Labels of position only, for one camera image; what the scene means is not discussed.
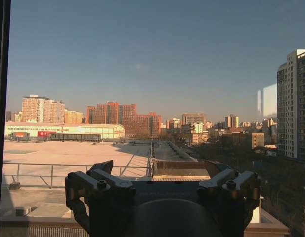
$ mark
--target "red sign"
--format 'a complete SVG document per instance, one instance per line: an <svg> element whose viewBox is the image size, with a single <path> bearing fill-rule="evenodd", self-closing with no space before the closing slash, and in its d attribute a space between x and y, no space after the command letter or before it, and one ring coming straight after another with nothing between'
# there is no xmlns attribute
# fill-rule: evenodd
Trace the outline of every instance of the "red sign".
<svg viewBox="0 0 305 237"><path fill-rule="evenodd" d="M24 137L26 135L26 132L15 132L15 137Z"/></svg>
<svg viewBox="0 0 305 237"><path fill-rule="evenodd" d="M39 131L38 136L39 137L46 137L48 134L52 134L52 133L56 133L56 132L42 132L42 131Z"/></svg>

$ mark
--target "sky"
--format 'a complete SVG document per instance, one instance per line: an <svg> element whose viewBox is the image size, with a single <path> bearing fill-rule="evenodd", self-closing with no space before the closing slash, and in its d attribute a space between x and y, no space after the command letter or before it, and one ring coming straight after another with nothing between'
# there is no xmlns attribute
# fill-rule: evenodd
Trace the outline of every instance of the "sky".
<svg viewBox="0 0 305 237"><path fill-rule="evenodd" d="M296 48L305 0L13 0L6 108L35 94L84 113L116 101L253 121Z"/></svg>

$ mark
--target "black mount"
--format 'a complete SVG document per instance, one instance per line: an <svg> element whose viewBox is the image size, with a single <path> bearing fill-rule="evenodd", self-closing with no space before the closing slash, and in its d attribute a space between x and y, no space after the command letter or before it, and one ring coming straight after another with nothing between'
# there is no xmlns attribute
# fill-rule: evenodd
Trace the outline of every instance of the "black mount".
<svg viewBox="0 0 305 237"><path fill-rule="evenodd" d="M201 182L128 181L112 168L111 160L65 178L66 205L91 237L242 237L259 206L254 172L225 169Z"/></svg>

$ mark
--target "screw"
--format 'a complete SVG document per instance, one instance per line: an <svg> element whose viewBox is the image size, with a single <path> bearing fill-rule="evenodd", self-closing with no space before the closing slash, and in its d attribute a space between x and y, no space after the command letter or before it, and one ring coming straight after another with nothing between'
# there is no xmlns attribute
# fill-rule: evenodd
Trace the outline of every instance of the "screw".
<svg viewBox="0 0 305 237"><path fill-rule="evenodd" d="M98 187L99 189L104 189L104 188L106 188L106 185L107 185L107 182L106 182L105 180L99 180L99 181L97 182L97 187Z"/></svg>
<svg viewBox="0 0 305 237"><path fill-rule="evenodd" d="M227 188L229 189L235 189L236 188L236 182L233 180L228 180L227 181Z"/></svg>

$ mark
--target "red building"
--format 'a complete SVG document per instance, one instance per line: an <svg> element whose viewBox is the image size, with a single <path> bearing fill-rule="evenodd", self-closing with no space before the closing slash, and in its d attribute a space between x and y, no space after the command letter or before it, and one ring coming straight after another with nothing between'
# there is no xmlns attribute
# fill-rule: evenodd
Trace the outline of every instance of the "red building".
<svg viewBox="0 0 305 237"><path fill-rule="evenodd" d="M126 137L157 136L161 132L161 115L150 112L137 114L137 105L119 105L116 102L87 107L86 123L121 124Z"/></svg>
<svg viewBox="0 0 305 237"><path fill-rule="evenodd" d="M95 106L87 106L87 114L85 123L94 123Z"/></svg>

